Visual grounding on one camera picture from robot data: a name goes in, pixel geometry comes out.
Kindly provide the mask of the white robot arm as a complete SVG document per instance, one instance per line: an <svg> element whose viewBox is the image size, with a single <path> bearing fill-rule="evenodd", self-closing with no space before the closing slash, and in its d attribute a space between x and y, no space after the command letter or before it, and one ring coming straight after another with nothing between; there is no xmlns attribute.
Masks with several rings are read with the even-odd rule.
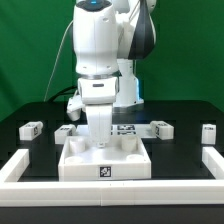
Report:
<svg viewBox="0 0 224 224"><path fill-rule="evenodd" d="M74 6L73 46L78 91L91 140L109 142L119 91L118 61L143 59L153 50L151 12L157 0L79 0Z"/></svg>

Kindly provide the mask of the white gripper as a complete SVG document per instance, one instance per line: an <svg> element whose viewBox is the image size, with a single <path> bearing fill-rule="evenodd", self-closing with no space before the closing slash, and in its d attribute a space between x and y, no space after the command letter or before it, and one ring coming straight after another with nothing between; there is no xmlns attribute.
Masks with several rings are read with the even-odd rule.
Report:
<svg viewBox="0 0 224 224"><path fill-rule="evenodd" d="M111 136L112 105L88 105L86 116L91 140L98 148L104 148Z"/></svg>

